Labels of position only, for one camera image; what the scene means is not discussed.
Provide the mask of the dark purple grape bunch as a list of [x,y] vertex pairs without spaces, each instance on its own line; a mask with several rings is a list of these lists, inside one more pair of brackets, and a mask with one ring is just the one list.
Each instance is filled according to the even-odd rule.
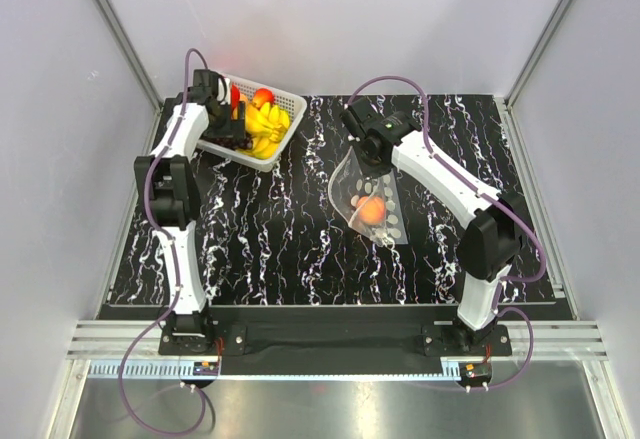
[[253,148],[253,138],[245,136],[243,138],[221,138],[218,140],[221,147],[230,150],[251,150]]

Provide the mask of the clear dotted zip top bag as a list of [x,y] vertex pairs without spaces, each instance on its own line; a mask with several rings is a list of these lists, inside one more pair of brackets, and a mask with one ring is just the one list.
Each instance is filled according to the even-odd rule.
[[373,243],[388,248],[408,244],[393,171],[366,176],[350,148],[329,179],[328,197],[347,225]]

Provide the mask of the peach fruit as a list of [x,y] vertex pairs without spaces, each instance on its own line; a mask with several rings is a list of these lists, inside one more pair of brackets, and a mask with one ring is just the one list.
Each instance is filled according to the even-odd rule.
[[376,226],[385,220],[386,205],[381,197],[361,197],[357,202],[356,208],[359,220],[366,225]]

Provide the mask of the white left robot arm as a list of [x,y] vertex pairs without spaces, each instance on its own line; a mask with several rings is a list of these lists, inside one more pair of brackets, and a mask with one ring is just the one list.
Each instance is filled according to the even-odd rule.
[[160,352],[203,355],[218,342],[196,255],[201,195],[191,159],[202,138],[244,144],[245,106],[233,92],[232,81],[209,69],[195,70],[179,99],[158,145],[135,159],[134,175],[167,272],[169,306],[160,316]]

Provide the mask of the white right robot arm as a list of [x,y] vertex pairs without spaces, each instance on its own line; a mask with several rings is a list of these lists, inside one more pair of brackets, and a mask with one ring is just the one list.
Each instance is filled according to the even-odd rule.
[[517,215],[523,201],[456,164],[431,142],[424,125],[403,112],[384,118],[358,99],[345,107],[340,120],[349,132],[349,156],[364,178],[404,172],[434,194],[464,228],[456,254],[465,281],[456,319],[445,331],[463,354],[480,353],[498,318],[499,282],[523,247],[526,224]]

